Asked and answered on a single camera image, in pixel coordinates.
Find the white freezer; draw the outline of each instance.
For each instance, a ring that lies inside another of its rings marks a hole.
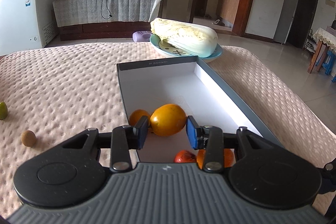
[[[58,33],[55,0],[0,0],[0,56],[43,48]]]

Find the plate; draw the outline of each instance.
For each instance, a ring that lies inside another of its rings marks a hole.
[[[185,52],[184,50],[180,48],[176,48],[173,45],[161,41],[160,37],[152,34],[150,37],[150,42],[154,49],[164,55],[165,57],[180,57],[180,56],[193,56],[192,54]],[[201,58],[204,62],[209,63],[211,61],[214,61],[216,58],[221,56],[223,53],[223,48],[217,44],[215,51],[213,52],[212,55]]]

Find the pink quilted tablecloth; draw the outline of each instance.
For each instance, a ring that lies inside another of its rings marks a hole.
[[[317,167],[336,158],[336,138],[274,73],[248,50],[223,47],[209,65],[255,111],[291,152]],[[110,132],[127,124],[116,64],[162,58],[149,43],[88,43],[15,52],[0,60],[0,101],[9,116],[0,120],[0,215],[19,206],[13,175],[24,161],[86,128]],[[20,134],[32,130],[33,148]],[[101,162],[107,164],[107,154]],[[325,213],[334,193],[319,195]]]

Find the plastic stool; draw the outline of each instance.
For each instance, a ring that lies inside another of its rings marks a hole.
[[[325,74],[329,75],[333,69],[335,55],[332,51],[327,52],[328,58],[326,58],[326,62],[322,64],[322,67],[325,69]],[[321,58],[316,62],[316,66],[321,62]]]

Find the metal screw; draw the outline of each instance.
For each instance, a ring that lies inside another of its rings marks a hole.
[[[210,161],[205,165],[205,168],[209,171],[218,171],[222,168],[222,165],[217,161]]]
[[[124,171],[129,168],[129,164],[125,161],[118,161],[112,165],[112,168],[117,171]]]
[[[326,164],[326,165],[325,165],[325,169],[326,169],[327,171],[331,171],[333,168],[334,168],[334,166],[333,166],[332,164]]]

